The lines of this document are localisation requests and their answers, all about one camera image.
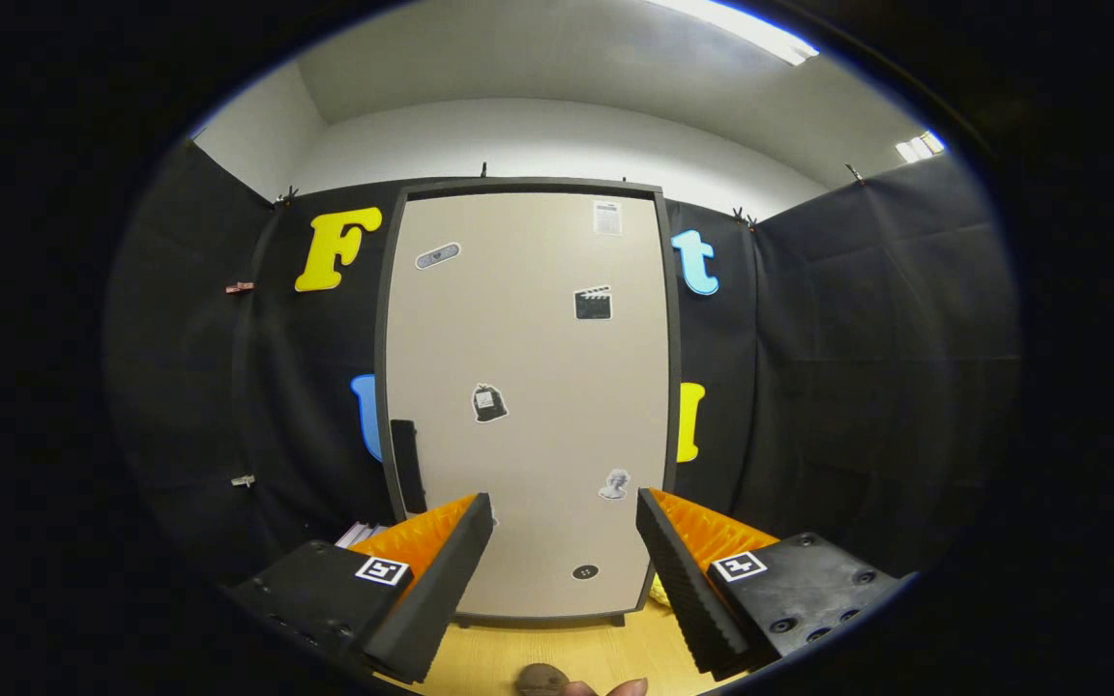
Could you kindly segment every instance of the ceiling light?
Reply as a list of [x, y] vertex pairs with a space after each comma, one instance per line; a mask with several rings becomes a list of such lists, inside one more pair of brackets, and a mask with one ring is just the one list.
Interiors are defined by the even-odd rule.
[[934, 154], [938, 155], [942, 153], [942, 143], [940, 143], [940, 138], [936, 137], [936, 134], [928, 130], [924, 133], [922, 136], [919, 137], [922, 138], [922, 143]]
[[819, 52], [804, 40], [781, 28], [770, 26], [763, 19], [754, 18], [746, 12], [726, 8], [724, 4], [712, 3], [711, 0], [646, 0], [647, 3], [661, 4], [670, 10], [676, 10], [690, 17], [703, 19], [730, 33], [759, 46], [773, 53], [788, 65], [797, 66]]
[[907, 143], [898, 143], [897, 151], [905, 157], [905, 163], [917, 163], [919, 159], [929, 159], [936, 155], [942, 153], [945, 146], [940, 143], [940, 138], [936, 137], [934, 133], [926, 131], [922, 136], [917, 136], [912, 140]]
[[919, 154], [915, 153], [913, 146], [911, 146], [909, 143], [898, 143], [897, 151], [900, 153], [902, 157], [905, 157], [906, 164], [919, 161]]
[[913, 147], [915, 153], [919, 154], [919, 159], [929, 159], [934, 157], [931, 149], [927, 147], [927, 144], [924, 143], [920, 137], [915, 137], [913, 140], [910, 141], [910, 147]]

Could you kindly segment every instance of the yellow letter f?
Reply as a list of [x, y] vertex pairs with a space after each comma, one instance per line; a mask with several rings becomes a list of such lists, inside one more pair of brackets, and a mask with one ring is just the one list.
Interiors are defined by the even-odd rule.
[[364, 232], [375, 232], [381, 226], [381, 212], [377, 208], [329, 213], [312, 219], [312, 246], [304, 274], [295, 280], [295, 291], [334, 290], [341, 282], [334, 262], [348, 265], [359, 254], [360, 238]]

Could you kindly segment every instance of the yellow letter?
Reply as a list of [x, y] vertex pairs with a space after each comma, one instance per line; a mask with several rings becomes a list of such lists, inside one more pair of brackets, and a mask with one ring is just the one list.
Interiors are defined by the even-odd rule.
[[312, 219], [312, 246], [304, 274], [295, 280], [297, 292], [311, 290], [334, 290], [341, 282], [341, 273], [333, 269], [335, 257], [346, 265], [359, 254], [359, 242], [363, 232], [375, 232], [381, 226], [381, 212], [377, 208], [329, 213]]
[[677, 461], [690, 462], [700, 455], [698, 447], [694, 445], [694, 415], [700, 413], [700, 400], [703, 400], [706, 389], [694, 382], [682, 383], [680, 414], [677, 418]]

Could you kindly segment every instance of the black curtain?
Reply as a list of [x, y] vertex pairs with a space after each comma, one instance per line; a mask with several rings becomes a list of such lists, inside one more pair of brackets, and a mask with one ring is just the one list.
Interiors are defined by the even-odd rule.
[[751, 465], [733, 514], [886, 572], [929, 568], [981, 501], [1020, 375], [1001, 231], [948, 156], [756, 225]]
[[[107, 310], [120, 440], [160, 523], [221, 582], [355, 521], [392, 523], [352, 379], [374, 370], [385, 231], [403, 186], [274, 206], [194, 146], [160, 168]], [[313, 217], [375, 207], [335, 290], [296, 292]], [[814, 530], [890, 572], [924, 568], [999, 455], [1017, 371], [998, 225], [950, 158], [771, 217], [667, 202], [720, 287], [678, 269], [682, 380], [702, 384], [675, 492], [786, 537]], [[253, 282], [251, 294], [225, 286]], [[233, 486], [246, 474], [251, 487]]]
[[198, 147], [158, 167], [106, 297], [106, 392], [143, 497], [188, 559], [222, 582], [260, 571], [271, 523], [231, 410], [231, 345], [253, 247], [273, 215]]
[[[107, 305], [107, 383], [143, 492], [180, 550], [237, 582], [355, 521], [393, 523], [363, 444], [355, 376], [374, 370], [385, 229], [403, 186], [299, 195], [274, 207], [188, 145], [160, 167], [125, 237]], [[671, 232], [715, 248], [711, 296], [678, 278], [682, 375], [702, 384], [698, 455], [676, 492], [729, 511], [744, 467], [755, 370], [755, 257], [745, 224], [668, 202]], [[335, 290], [296, 292], [313, 217], [377, 207]], [[678, 252], [670, 253], [677, 259]], [[253, 282], [252, 292], [225, 286]], [[253, 476], [253, 484], [233, 486]]]

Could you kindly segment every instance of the beige cabinet door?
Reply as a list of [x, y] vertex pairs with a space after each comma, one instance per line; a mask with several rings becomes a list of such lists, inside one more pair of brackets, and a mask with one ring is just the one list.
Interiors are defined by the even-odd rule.
[[663, 202], [473, 190], [412, 199], [394, 225], [381, 422], [414, 422], [429, 508], [491, 497], [461, 616], [635, 611], [651, 581], [637, 489], [666, 486], [677, 427]]

